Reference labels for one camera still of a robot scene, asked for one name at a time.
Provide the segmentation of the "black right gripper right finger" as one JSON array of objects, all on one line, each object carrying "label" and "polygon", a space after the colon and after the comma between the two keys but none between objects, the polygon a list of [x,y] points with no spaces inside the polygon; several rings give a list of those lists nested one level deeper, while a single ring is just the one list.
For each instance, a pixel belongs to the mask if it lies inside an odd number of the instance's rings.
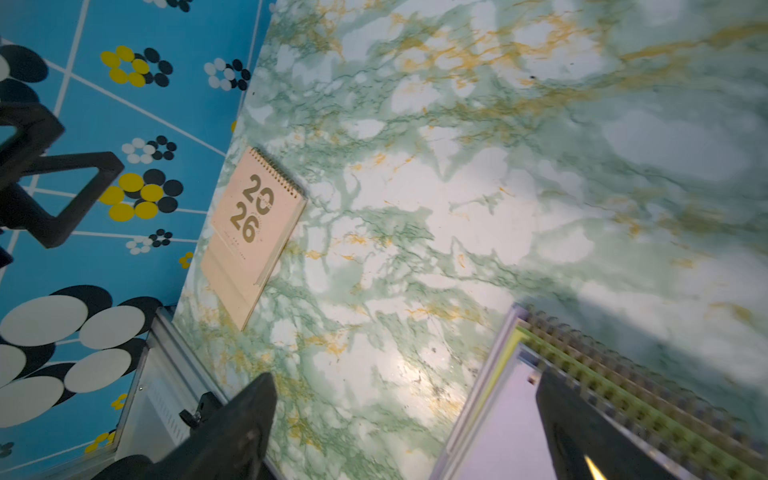
[{"label": "black right gripper right finger", "polygon": [[552,369],[540,378],[536,403],[555,476],[593,479],[672,479],[674,475],[617,430]]}]

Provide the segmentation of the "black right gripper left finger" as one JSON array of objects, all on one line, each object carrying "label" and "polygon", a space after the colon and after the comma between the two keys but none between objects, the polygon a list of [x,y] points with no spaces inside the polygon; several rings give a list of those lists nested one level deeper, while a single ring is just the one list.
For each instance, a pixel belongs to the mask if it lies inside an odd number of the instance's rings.
[{"label": "black right gripper left finger", "polygon": [[131,455],[106,467],[97,479],[273,479],[266,451],[275,418],[277,389],[265,372],[216,411],[159,462]]}]

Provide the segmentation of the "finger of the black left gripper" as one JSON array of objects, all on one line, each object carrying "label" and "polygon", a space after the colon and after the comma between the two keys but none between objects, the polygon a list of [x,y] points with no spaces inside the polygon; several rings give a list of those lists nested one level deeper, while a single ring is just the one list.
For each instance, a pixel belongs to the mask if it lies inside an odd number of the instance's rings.
[{"label": "finger of the black left gripper", "polygon": [[32,163],[65,132],[40,103],[2,103],[1,125],[14,133],[1,145],[1,188],[16,183]]},{"label": "finger of the black left gripper", "polygon": [[[25,231],[47,249],[59,247],[123,173],[124,164],[111,152],[37,157],[1,188],[1,227]],[[80,178],[72,186],[46,188],[33,179]]]}]

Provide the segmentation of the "pink calendar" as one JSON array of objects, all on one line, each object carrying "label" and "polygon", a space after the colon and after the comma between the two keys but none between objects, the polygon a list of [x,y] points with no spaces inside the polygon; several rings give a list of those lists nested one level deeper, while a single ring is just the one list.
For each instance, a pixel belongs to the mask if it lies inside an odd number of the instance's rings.
[{"label": "pink calendar", "polygon": [[307,204],[303,189],[259,150],[246,150],[213,212],[201,269],[244,329]]}]

